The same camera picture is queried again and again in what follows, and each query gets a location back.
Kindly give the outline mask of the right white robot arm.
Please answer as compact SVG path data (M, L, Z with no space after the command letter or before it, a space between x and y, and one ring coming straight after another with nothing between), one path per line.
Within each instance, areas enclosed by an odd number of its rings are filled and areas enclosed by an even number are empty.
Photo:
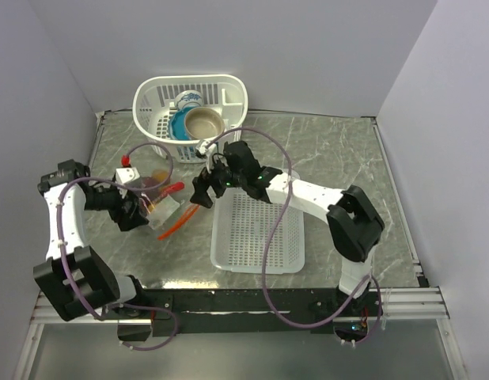
M364 307L372 256L385 229L364 190L356 185L327 188L293 177L290 169L261 165L244 141L225 143L219 153L214 143L203 140L195 154L206 160L206 168L192 181L192 203L210 208L210 188L218 198L230 188L239 188L254 200L285 204L326 222L335 249L343 257L338 307L350 316Z

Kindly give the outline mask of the brown fake potato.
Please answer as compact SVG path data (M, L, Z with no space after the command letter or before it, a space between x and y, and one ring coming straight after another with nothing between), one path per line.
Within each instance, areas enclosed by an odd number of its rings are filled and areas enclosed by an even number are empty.
M152 172L151 177L158 183L168 184L170 182L169 172L163 169L155 169Z

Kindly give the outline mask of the clear zip top bag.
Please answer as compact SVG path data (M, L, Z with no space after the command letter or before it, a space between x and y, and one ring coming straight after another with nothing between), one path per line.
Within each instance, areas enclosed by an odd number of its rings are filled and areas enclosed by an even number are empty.
M140 188L140 178L128 186ZM141 212L152 230L156 230L159 235L158 240L164 240L178 231L199 209L199 205L190 203L187 200L176 199L180 192L176 192L165 198L159 196L161 187L178 182L180 180L171 180L168 184L158 183L152 188L141 188L138 196L141 204Z

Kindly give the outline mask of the dark fake grapes bunch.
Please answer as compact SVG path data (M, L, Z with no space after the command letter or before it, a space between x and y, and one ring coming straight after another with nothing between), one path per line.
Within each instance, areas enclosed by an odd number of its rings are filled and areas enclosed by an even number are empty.
M158 185L158 181L152 177L141 177L140 188L152 188Z

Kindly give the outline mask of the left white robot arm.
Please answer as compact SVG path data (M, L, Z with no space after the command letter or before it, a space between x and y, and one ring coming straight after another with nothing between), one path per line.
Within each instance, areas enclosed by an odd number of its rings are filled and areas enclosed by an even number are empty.
M44 263L33 277L64 321L90 311L119 304L132 318L141 317L149 299L132 275L117 275L90 246L85 235L85 211L107 211L123 232L146 225L139 197L128 190L105 187L90 176L90 169L75 160L59 163L37 185L44 198L50 223L49 246Z

